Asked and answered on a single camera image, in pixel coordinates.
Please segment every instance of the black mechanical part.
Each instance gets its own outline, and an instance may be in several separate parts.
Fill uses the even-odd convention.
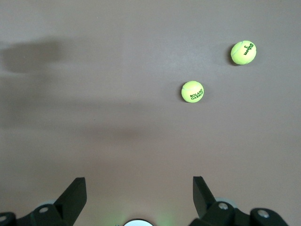
[[[20,219],[12,212],[0,213],[0,226],[72,226],[86,202],[85,178],[76,178],[54,204],[39,206]]]
[[[256,208],[247,215],[226,202],[217,202],[202,177],[193,178],[193,201],[199,218],[189,226],[288,226],[272,210]]]

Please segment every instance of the black logo on tennis ball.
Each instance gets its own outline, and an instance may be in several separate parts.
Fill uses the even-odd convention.
[[[254,46],[254,45],[253,45],[252,43],[250,43],[249,47],[244,46],[244,47],[247,49],[246,52],[244,53],[244,55],[247,55],[247,53],[249,52],[249,50],[252,49],[253,46]]]
[[[198,93],[190,95],[190,97],[192,100],[194,100],[196,98],[199,98],[201,95],[203,95],[203,89],[201,89]]]

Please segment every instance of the silver bolt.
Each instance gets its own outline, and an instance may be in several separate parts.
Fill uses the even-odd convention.
[[[221,202],[220,204],[218,204],[219,208],[222,209],[222,210],[227,210],[228,209],[228,206],[227,204]]]
[[[269,218],[269,214],[265,210],[258,210],[257,213],[259,214],[259,216],[261,216],[263,218]]]
[[[0,217],[0,222],[3,222],[3,221],[5,221],[7,219],[7,217],[6,216],[2,216],[2,217]]]
[[[42,209],[39,210],[40,213],[45,213],[48,211],[48,207],[43,207]]]

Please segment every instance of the gray floor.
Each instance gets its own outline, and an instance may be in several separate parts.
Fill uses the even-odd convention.
[[[301,222],[301,1],[0,2],[0,212],[86,177],[75,225],[197,217],[192,177]],[[251,40],[253,62],[231,47]],[[203,99],[181,99],[197,80]]]

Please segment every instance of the yellow-green tennis ball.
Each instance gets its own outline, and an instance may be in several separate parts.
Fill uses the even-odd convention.
[[[232,60],[238,65],[246,65],[254,60],[256,46],[251,41],[241,41],[231,50]]]
[[[197,81],[189,81],[183,85],[182,97],[189,103],[195,103],[202,99],[204,95],[204,88],[201,83]]]

